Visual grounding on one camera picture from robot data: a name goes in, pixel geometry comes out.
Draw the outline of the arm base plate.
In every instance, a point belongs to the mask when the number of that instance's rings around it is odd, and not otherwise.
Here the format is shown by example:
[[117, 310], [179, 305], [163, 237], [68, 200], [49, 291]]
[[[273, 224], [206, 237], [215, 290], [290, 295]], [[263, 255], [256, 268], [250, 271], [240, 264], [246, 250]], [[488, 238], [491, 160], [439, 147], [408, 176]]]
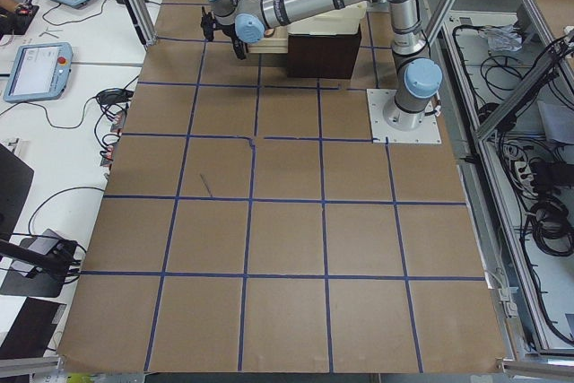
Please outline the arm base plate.
[[394, 89], [367, 89], [371, 140], [376, 144], [442, 143], [432, 100], [419, 113], [407, 113], [396, 105]]

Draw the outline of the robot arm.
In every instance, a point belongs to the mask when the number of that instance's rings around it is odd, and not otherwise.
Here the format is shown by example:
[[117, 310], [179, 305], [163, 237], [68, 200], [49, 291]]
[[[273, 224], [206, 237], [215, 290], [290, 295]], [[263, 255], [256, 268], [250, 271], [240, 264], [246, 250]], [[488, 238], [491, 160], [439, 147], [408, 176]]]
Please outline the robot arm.
[[[201, 28], [206, 40], [221, 31], [232, 42], [239, 59], [247, 45], [260, 41], [267, 30], [343, 10], [360, 2], [381, 0], [207, 0], [211, 8], [202, 11]], [[385, 122], [396, 130], [418, 128], [426, 108], [441, 85], [442, 72], [430, 58], [429, 41], [422, 29], [418, 0], [386, 0], [393, 31], [392, 53], [398, 88], [383, 108]]]

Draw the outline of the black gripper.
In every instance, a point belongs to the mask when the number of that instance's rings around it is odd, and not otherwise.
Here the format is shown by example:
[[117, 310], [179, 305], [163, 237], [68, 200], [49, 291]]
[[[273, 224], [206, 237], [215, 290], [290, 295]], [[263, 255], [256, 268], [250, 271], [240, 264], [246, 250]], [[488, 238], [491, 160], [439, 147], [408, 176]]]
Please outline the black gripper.
[[234, 25], [223, 25], [221, 28], [222, 33], [227, 36], [232, 43], [235, 56], [239, 60], [247, 58], [248, 48], [247, 44], [243, 42], [236, 33]]

